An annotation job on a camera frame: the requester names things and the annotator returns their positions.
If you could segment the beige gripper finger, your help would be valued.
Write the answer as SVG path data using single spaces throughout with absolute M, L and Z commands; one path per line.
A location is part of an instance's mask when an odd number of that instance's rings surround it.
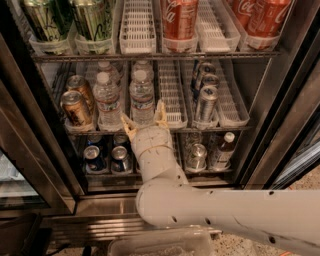
M 162 100 L 157 103 L 156 111 L 154 114 L 154 122 L 156 125 L 163 127 L 165 129 L 169 128 L 167 121 L 166 105 Z
M 125 133 L 127 134 L 130 141 L 134 139 L 137 133 L 137 124 L 131 120 L 125 113 L 121 114 L 121 121 Z

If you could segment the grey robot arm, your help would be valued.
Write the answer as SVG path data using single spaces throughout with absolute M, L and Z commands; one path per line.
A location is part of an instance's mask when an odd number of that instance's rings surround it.
M 213 227 L 301 256 L 320 256 L 319 190 L 195 188 L 174 156 L 163 102 L 148 126 L 126 114 L 121 121 L 142 175 L 136 209 L 144 221 L 165 228 Z

